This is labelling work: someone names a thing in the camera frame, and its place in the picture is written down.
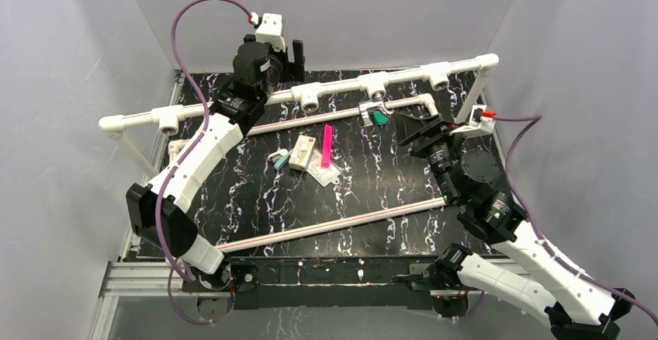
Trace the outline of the chrome water faucet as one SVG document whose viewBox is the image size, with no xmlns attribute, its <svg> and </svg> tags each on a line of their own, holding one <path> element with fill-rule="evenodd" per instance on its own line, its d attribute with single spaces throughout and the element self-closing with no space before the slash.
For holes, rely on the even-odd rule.
<svg viewBox="0 0 658 340">
<path fill-rule="evenodd" d="M 366 127 L 376 126 L 372 121 L 372 114 L 375 111 L 380 111 L 388 118 L 390 118 L 392 115 L 392 113 L 386 108 L 384 101 L 361 102 L 358 105 L 358 111 Z"/>
</svg>

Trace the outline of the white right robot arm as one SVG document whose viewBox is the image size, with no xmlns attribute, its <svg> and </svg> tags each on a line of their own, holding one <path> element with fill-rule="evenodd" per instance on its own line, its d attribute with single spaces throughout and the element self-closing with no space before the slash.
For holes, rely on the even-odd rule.
<svg viewBox="0 0 658 340">
<path fill-rule="evenodd" d="M 619 336 L 618 319 L 632 308 L 628 292 L 595 286 L 583 270 L 569 266 L 549 241 L 536 234 L 490 152 L 462 151 L 464 129 L 440 116 L 394 113 L 392 119 L 398 145 L 412 157 L 428 161 L 444 202 L 459 210 L 458 222 L 525 271 L 519 276 L 488 263 L 469 248 L 451 244 L 433 266 L 413 274 L 413 281 L 492 293 L 535 317 L 557 339 Z"/>
</svg>

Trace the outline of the white PVC pipe frame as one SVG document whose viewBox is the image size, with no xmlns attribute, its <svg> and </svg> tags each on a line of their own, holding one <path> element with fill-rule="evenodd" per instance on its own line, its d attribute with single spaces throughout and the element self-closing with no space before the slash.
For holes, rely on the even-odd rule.
<svg viewBox="0 0 658 340">
<path fill-rule="evenodd" d="M 499 58 L 496 54 L 484 54 L 473 59 L 458 62 L 424 64 L 416 68 L 408 68 L 394 72 L 381 71 L 367 75 L 361 75 L 357 78 L 328 83 L 307 83 L 271 94 L 265 105 L 269 106 L 276 103 L 296 102 L 302 107 L 308 107 L 317 104 L 319 98 L 324 95 L 333 95 L 342 92 L 363 91 L 366 92 L 369 96 L 365 102 L 384 101 L 386 108 L 390 111 L 393 108 L 403 106 L 404 102 L 403 100 L 386 102 L 383 99 L 386 87 L 389 85 L 421 80 L 429 82 L 435 91 L 440 91 L 447 87 L 448 78 L 450 75 L 464 71 L 475 71 L 477 73 L 476 80 L 469 94 L 467 95 L 467 98 L 463 103 L 457 118 L 459 125 L 461 125 L 462 123 L 466 122 L 467 111 L 472 109 L 473 105 L 477 104 L 477 99 L 480 97 L 483 91 L 486 80 L 491 74 L 493 74 L 498 65 L 498 62 Z M 175 134 L 178 130 L 179 123 L 183 120 L 200 116 L 203 118 L 204 122 L 205 112 L 210 107 L 210 104 L 211 102 L 202 101 L 197 105 L 166 106 L 153 109 L 148 113 L 133 114 L 129 116 L 106 116 L 101 118 L 99 121 L 99 127 L 106 133 L 108 137 L 115 140 L 119 145 L 124 147 L 130 153 L 134 161 L 146 173 L 148 178 L 146 184 L 148 184 L 149 181 L 151 181 L 153 177 L 158 175 L 161 171 L 158 171 L 155 167 L 153 167 L 146 160 L 146 158 L 132 145 L 132 143 L 124 137 L 124 131 L 130 127 L 155 123 L 165 134 Z M 286 120 L 269 125 L 254 125 L 244 138 L 257 134 L 270 133 L 281 129 L 302 127 L 314 123 L 326 123 L 332 120 L 343 119 L 345 117 L 356 115 L 360 115 L 358 108 L 346 109 L 316 116 L 308 116 L 295 120 Z M 184 149 L 190 140 L 184 142 L 182 147 L 173 154 L 171 160 L 176 158 L 179 152 Z M 228 244 L 214 246 L 217 247 L 223 253 L 223 255 L 225 255 L 228 252 L 235 252 L 249 248 L 260 247 L 262 245 L 270 245 L 276 242 L 304 238 L 315 234 L 340 230 L 346 227 L 367 224 L 386 218 L 393 218 L 408 213 L 430 210 L 432 208 L 444 205 L 445 201 L 443 199 L 430 199 L 423 202 L 414 203 L 409 206 L 387 209 L 379 213 L 367 213 L 336 221 L 328 221 L 309 227 L 281 231 L 279 233 L 269 234 L 263 237 L 245 239 L 242 241 L 235 241 Z"/>
</svg>

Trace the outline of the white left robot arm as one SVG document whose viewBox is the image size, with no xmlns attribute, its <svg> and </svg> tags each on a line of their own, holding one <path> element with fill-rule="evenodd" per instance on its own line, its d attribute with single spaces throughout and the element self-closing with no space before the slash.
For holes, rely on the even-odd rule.
<svg viewBox="0 0 658 340">
<path fill-rule="evenodd" d="M 273 43 L 247 35 L 233 59 L 233 71 L 217 90 L 204 122 L 168 166 L 145 186 L 126 192 L 133 232 L 160 248 L 172 265 L 183 261 L 202 272 L 212 290 L 230 284 L 223 253 L 199 234 L 187 212 L 221 159 L 263 116 L 278 84 L 305 78 L 303 42 L 276 50 Z"/>
</svg>

